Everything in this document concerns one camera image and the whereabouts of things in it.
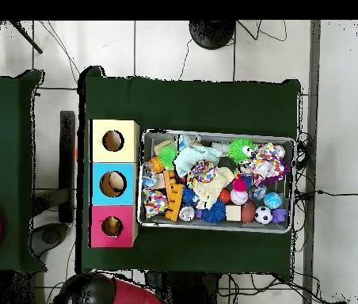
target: white ball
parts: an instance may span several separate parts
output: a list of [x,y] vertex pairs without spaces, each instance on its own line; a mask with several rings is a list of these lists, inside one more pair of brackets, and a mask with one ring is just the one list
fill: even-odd
[[248,192],[231,190],[230,198],[235,205],[243,205],[248,200]]
[[255,220],[261,224],[268,225],[272,221],[272,213],[267,207],[259,207],[255,211]]

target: green table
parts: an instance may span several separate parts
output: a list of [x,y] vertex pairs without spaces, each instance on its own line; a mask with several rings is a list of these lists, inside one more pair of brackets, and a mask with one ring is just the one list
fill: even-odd
[[[147,128],[285,136],[297,134],[300,84],[170,82],[106,78],[99,67],[79,79],[78,207],[88,203],[89,120],[134,120]],[[192,272],[274,272],[289,280],[291,231],[233,233],[140,227],[131,249],[90,249],[87,211],[78,211],[77,269]]]
[[0,77],[0,270],[41,272],[29,249],[32,217],[31,107],[42,71]]

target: hole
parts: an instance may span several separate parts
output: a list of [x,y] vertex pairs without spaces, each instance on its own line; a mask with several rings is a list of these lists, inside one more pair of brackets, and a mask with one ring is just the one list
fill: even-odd
[[124,146],[124,137],[119,131],[107,131],[102,142],[106,150],[119,151]]
[[100,179],[100,190],[107,197],[118,197],[127,187],[127,181],[122,173],[112,171],[105,173]]
[[123,223],[117,217],[107,217],[101,222],[101,229],[109,237],[116,237],[123,230]]

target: red ball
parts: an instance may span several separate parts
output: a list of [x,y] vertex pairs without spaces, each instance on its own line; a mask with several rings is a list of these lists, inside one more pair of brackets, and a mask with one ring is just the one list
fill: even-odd
[[220,194],[219,194],[219,200],[221,200],[223,203],[227,204],[230,201],[230,193],[228,192],[228,190],[223,189],[221,190]]

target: blue plush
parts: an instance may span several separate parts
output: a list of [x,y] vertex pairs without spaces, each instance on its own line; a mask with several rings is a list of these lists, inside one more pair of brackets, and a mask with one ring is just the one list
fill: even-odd
[[203,210],[203,213],[201,215],[201,218],[205,222],[221,222],[226,217],[226,205],[218,199],[210,210]]

